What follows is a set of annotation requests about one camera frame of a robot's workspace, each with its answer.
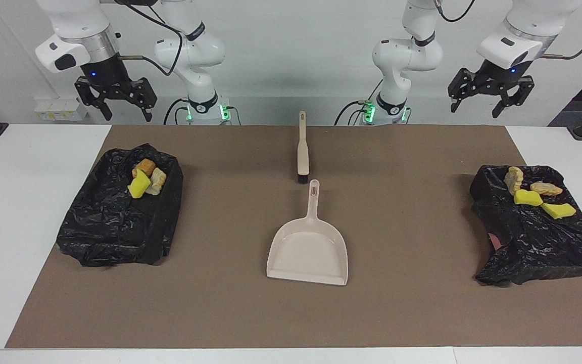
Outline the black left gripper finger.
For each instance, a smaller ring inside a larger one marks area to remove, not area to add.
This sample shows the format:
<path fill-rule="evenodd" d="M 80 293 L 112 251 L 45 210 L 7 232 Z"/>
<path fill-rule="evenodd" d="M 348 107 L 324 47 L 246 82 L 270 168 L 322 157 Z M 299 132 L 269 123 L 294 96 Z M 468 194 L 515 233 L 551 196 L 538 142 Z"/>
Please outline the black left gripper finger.
<path fill-rule="evenodd" d="M 458 110 L 464 99 L 478 95 L 476 76 L 476 72 L 461 68 L 451 80 L 448 85 L 448 95 L 451 98 L 450 110 L 452 113 Z"/>
<path fill-rule="evenodd" d="M 508 94 L 506 85 L 503 83 L 498 83 L 493 88 L 495 92 L 500 97 L 500 101 L 492 110 L 492 117 L 498 118 L 499 115 L 508 107 L 511 106 L 521 106 L 526 101 L 529 93 L 535 87 L 534 79 L 532 76 L 524 76 L 520 78 L 517 83 L 517 90 L 513 95 Z"/>

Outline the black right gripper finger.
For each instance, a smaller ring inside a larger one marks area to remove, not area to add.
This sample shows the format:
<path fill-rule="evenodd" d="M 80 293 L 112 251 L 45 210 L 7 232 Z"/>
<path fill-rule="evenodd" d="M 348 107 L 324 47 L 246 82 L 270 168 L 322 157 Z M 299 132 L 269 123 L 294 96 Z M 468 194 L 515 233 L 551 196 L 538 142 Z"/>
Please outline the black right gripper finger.
<path fill-rule="evenodd" d="M 124 99 L 141 109 L 146 122 L 152 121 L 152 108 L 156 105 L 158 97 L 146 77 L 137 80 L 125 77 Z"/>
<path fill-rule="evenodd" d="M 91 89 L 91 84 L 85 77 L 78 77 L 74 82 L 74 86 L 79 94 L 79 99 L 85 106 L 93 106 L 100 110 L 104 119 L 110 121 L 113 117 L 113 113 L 107 105 L 104 95 L 95 96 Z"/>

